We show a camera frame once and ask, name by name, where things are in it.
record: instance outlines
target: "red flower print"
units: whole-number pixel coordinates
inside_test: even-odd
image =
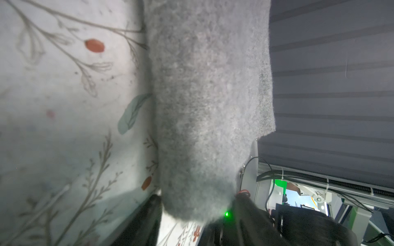
[[[46,111],[46,116],[47,116],[48,118],[50,118],[50,119],[55,119],[55,112],[54,112],[53,110],[51,110],[51,109],[48,109],[48,110]]]
[[[85,40],[85,46],[88,50],[95,52],[95,53],[104,52],[104,49],[105,49],[104,43],[97,40],[97,39]]]
[[[193,236],[194,236],[193,242],[195,242],[197,237],[200,236],[200,226],[197,226],[196,230],[193,233]]]
[[[145,181],[142,183],[141,189],[144,191],[152,182],[152,176],[149,176],[145,179]]]

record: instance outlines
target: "gray striped fabric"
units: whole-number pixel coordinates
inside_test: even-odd
[[[394,1],[273,0],[268,162],[394,189]]]

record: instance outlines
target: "black cable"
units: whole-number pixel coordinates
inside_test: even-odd
[[[349,198],[347,198],[347,197],[350,197],[351,199],[353,199],[353,200],[355,200],[356,202],[358,202],[358,203],[362,206],[363,209],[365,209],[365,210],[367,210],[368,212],[371,212],[371,213],[372,213],[372,210],[371,210],[371,209],[367,208],[364,204],[360,203],[360,201],[357,200],[356,198],[354,198],[354,196],[351,196],[351,195],[347,194],[347,195],[346,195],[347,197],[346,197],[344,193],[339,192],[339,191],[336,191],[336,192],[337,192],[338,194],[340,194],[340,195],[343,195],[346,199],[348,199],[351,203],[353,203],[353,204],[356,205],[357,207],[360,207],[360,206],[358,206],[357,204],[355,204],[354,202],[352,202]]]
[[[248,166],[249,162],[251,162],[253,159],[256,159],[256,158],[260,158],[260,159],[264,160],[264,161],[268,164],[268,166],[269,166],[269,168],[271,169],[271,171],[273,171],[271,165],[270,165],[264,158],[262,158],[262,157],[260,157],[260,156],[255,156],[255,157],[250,158],[250,159],[247,161],[247,163],[245,164],[245,167],[243,168],[243,171],[242,171],[240,190],[241,190],[241,187],[242,187],[243,173],[245,172],[245,169],[246,169],[246,167]]]
[[[298,177],[298,176],[283,175],[283,177],[297,178],[297,179],[304,179],[304,180],[309,180],[309,181],[311,181],[311,180],[308,179],[308,178],[303,178],[303,177]],[[282,175],[277,175],[277,174],[275,174],[275,175],[272,175],[272,176],[260,178],[260,179],[259,179],[258,181],[256,181],[256,182],[258,183],[258,182],[261,182],[261,181],[264,181],[264,180],[269,180],[269,179],[282,179]]]
[[[271,165],[268,163],[268,161],[266,161],[264,158],[262,158],[262,157],[260,157],[260,156],[255,156],[255,157],[252,157],[251,159],[248,160],[248,162],[245,164],[245,167],[243,168],[243,172],[245,172],[245,169],[246,169],[246,167],[248,166],[249,162],[251,162],[251,161],[252,161],[253,159],[255,159],[255,158],[260,158],[260,159],[262,159],[263,161],[265,161],[265,162],[268,164],[268,166],[269,166],[269,168],[271,169],[271,171],[272,171],[272,172],[274,171],[274,170],[272,169]],[[242,186],[242,180],[243,180],[243,173],[242,173],[242,178],[241,178],[240,190],[241,190],[241,186]],[[269,200],[269,198],[271,197],[274,188],[275,188],[275,179],[273,179],[272,190],[271,190],[271,193],[268,195],[267,200],[266,200],[266,211],[267,211],[267,212],[268,212],[268,200]]]
[[[272,174],[277,174],[279,172],[282,172],[282,171],[281,170],[272,170],[271,169],[271,171],[263,172],[262,174],[257,176],[256,181],[258,182],[260,179],[264,178],[265,176],[272,175]]]
[[[368,240],[368,241],[364,241],[364,240],[363,240],[363,242],[365,242],[365,243],[377,242],[379,239],[381,239],[381,238],[383,238],[383,237],[385,237],[385,236],[390,236],[392,239],[394,239],[394,236],[391,235],[391,234],[389,234],[389,233],[380,233],[379,235],[377,235],[376,237],[374,237],[374,238],[372,238],[372,239],[370,239],[370,240]]]
[[[268,195],[267,200],[266,200],[266,211],[267,211],[267,212],[268,212],[268,200],[270,199],[270,197],[271,197],[271,195],[272,195],[272,193],[273,193],[273,189],[275,188],[275,179],[272,179],[272,180],[273,180],[272,190],[271,190],[271,192],[270,192],[270,194]]]

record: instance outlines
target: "branch pattern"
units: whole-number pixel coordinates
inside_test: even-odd
[[[153,139],[153,137],[150,133],[148,133],[148,137],[145,139],[145,142],[143,143],[143,145],[145,145],[147,149],[152,146],[154,146],[156,148],[156,150],[158,150],[158,148],[159,148],[157,142]],[[151,175],[148,176],[145,179],[145,181],[142,183],[141,189],[143,191],[151,184],[152,177],[153,177],[155,171],[157,170],[157,168],[159,167],[158,161],[152,160],[151,162],[152,162],[152,165],[146,167],[146,170],[148,170],[148,172],[150,172]],[[155,185],[152,192],[155,192],[157,189],[158,189],[158,186]]]
[[[98,158],[100,160],[100,166],[98,167],[97,174],[94,175],[94,166],[95,166],[95,161],[93,158],[91,158],[90,165],[88,168],[86,168],[87,175],[85,177],[86,183],[84,183],[82,186],[87,189],[87,195],[80,205],[79,209],[76,211],[76,213],[72,216],[71,220],[68,222],[66,227],[63,229],[61,235],[53,242],[52,238],[52,233],[51,233],[51,222],[54,220],[58,214],[60,213],[59,210],[55,209],[56,202],[58,201],[58,198],[60,198],[61,195],[63,195],[64,190],[61,191],[60,194],[54,196],[56,199],[54,202],[49,202],[49,206],[44,206],[44,210],[40,209],[38,212],[36,212],[37,204],[38,202],[34,200],[33,198],[27,198],[26,202],[28,204],[29,210],[22,212],[19,214],[19,217],[27,217],[27,221],[22,225],[22,227],[19,229],[17,233],[15,233],[13,236],[9,238],[8,241],[6,241],[4,244],[0,244],[2,246],[11,246],[12,243],[27,235],[27,239],[31,240],[32,242],[37,242],[37,241],[42,241],[42,245],[46,246],[57,246],[59,245],[62,240],[64,239],[64,236],[67,234],[71,226],[75,223],[77,218],[86,210],[94,207],[96,205],[96,202],[98,200],[101,200],[103,198],[103,195],[110,191],[111,186],[115,184],[118,180],[118,177],[123,173],[123,172],[116,172],[115,177],[111,180],[108,181],[107,185],[101,186],[100,189],[98,189],[98,184],[99,180],[102,176],[102,174],[110,167],[110,164],[108,163],[109,158],[111,157],[111,149],[113,147],[112,141],[111,141],[111,133],[109,132],[105,136],[105,141],[103,142],[102,145],[102,150],[98,152]],[[115,207],[111,209],[105,209],[102,213],[102,215],[98,218],[95,219],[91,222],[89,227],[84,231],[81,230],[80,233],[78,234],[78,237],[73,244],[73,246],[79,246],[82,245],[83,242],[85,242],[86,238],[95,233],[95,228],[99,226],[100,224],[106,223],[108,221],[108,216],[113,214],[113,210]],[[40,229],[42,230],[42,233],[34,233],[33,234],[28,234],[29,231],[32,229]]]
[[[54,19],[58,22],[58,26],[60,29],[65,28],[69,34],[72,35],[72,37],[68,37],[62,33],[50,33],[36,25],[30,18],[28,18],[23,11],[21,11],[14,3],[11,2],[11,0],[5,0],[18,14],[18,16],[22,19],[22,22],[24,24],[24,28],[20,35],[18,36],[18,40],[16,43],[17,50],[23,55],[25,60],[32,64],[36,65],[40,62],[41,58],[45,54],[44,51],[44,45],[42,41],[40,40],[39,34],[44,37],[47,41],[52,43],[60,52],[62,52],[64,55],[66,55],[75,65],[79,68],[81,72],[81,84],[84,88],[85,91],[88,92],[88,94],[92,97],[97,97],[98,92],[96,89],[96,83],[92,78],[92,75],[90,71],[102,73],[105,71],[109,71],[112,69],[113,63],[112,62],[102,62],[102,63],[85,63],[75,57],[74,55],[70,54],[67,52],[62,46],[70,46],[75,43],[75,39],[78,41],[84,42],[81,38],[79,38],[76,35],[76,32],[79,31],[78,28],[74,27],[69,27],[67,26],[61,18],[68,19],[70,21],[83,24],[83,25],[88,25],[91,27],[95,28],[100,28],[104,30],[108,30],[116,35],[119,35],[123,37],[127,44],[129,45],[130,49],[130,54],[131,54],[131,59],[133,63],[136,66],[136,69],[138,69],[138,54],[137,51],[134,47],[134,45],[137,45],[144,50],[147,50],[148,47],[147,45],[137,42],[135,39],[129,37],[127,33],[134,33],[134,34],[139,34],[139,33],[144,33],[145,32],[145,27],[144,25],[141,27],[140,30],[128,30],[128,29],[121,29],[121,28],[112,28],[108,26],[103,26],[99,25],[93,22],[88,22],[85,20],[81,20],[78,18],[75,18],[73,16],[64,14],[62,12],[53,10],[51,8],[48,8],[46,6],[43,6],[39,3],[36,3],[31,0],[20,0],[26,4],[29,4],[31,6],[34,6],[35,8],[38,8],[40,10],[43,10],[47,13],[49,13],[51,16],[54,17]]]

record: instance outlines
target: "gray felt fabric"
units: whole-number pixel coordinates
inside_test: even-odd
[[[146,0],[165,210],[210,221],[253,140],[275,130],[269,0]]]

